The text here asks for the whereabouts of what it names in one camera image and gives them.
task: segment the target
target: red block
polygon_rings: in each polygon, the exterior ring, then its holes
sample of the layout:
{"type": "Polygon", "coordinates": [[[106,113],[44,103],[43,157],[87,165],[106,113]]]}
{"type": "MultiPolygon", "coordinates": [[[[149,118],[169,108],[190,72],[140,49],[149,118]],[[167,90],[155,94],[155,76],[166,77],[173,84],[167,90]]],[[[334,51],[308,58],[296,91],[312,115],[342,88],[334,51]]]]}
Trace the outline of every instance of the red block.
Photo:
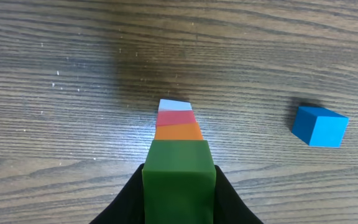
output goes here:
{"type": "Polygon", "coordinates": [[[156,126],[197,123],[193,111],[159,111],[156,126]]]}

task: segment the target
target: green block's front face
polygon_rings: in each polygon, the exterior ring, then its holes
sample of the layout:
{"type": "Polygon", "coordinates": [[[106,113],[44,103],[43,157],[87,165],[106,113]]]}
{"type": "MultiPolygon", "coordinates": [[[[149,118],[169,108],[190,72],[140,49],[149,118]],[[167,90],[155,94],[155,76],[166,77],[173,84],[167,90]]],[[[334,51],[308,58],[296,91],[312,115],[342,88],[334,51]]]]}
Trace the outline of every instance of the green block's front face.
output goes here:
{"type": "Polygon", "coordinates": [[[212,224],[215,181],[206,141],[154,140],[143,168],[146,224],[212,224]]]}

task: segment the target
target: colored block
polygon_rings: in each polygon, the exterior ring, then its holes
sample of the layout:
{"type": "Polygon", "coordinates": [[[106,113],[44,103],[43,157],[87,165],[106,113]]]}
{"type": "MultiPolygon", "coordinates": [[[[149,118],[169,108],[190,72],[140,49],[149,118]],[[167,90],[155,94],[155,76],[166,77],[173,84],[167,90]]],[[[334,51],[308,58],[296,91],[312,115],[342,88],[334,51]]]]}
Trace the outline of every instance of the colored block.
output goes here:
{"type": "Polygon", "coordinates": [[[193,109],[191,108],[191,104],[189,102],[161,99],[158,111],[165,110],[185,111],[193,109]]]}
{"type": "Polygon", "coordinates": [[[193,111],[159,111],[156,126],[197,123],[193,111]]]}
{"type": "Polygon", "coordinates": [[[198,123],[157,126],[155,140],[203,140],[198,123]]]}
{"type": "Polygon", "coordinates": [[[142,176],[145,224],[213,224],[216,170],[207,141],[154,140],[142,176]]]}
{"type": "Polygon", "coordinates": [[[340,147],[349,118],[326,108],[300,106],[292,133],[309,146],[340,147]]]}

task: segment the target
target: wood grain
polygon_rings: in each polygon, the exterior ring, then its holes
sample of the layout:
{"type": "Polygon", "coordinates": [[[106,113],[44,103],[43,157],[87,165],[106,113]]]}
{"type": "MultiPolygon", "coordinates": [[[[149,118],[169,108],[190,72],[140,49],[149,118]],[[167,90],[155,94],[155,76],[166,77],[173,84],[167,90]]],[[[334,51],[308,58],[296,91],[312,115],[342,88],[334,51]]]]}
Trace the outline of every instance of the wood grain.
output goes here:
{"type": "Polygon", "coordinates": [[[266,224],[358,224],[358,1],[0,0],[0,224],[88,223],[190,100],[266,224]],[[290,132],[351,118],[340,149],[290,132]]]}

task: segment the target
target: wooden table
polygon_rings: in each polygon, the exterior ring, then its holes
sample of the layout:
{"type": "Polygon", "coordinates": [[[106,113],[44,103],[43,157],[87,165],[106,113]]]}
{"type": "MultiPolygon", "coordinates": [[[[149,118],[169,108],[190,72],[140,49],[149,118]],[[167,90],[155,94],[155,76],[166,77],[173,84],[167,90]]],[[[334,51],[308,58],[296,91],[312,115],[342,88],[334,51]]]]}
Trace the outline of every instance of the wooden table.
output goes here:
{"type": "Polygon", "coordinates": [[[358,1],[0,0],[0,224],[88,223],[193,104],[266,224],[358,224],[358,1]],[[340,149],[290,128],[350,116],[340,149]]]}

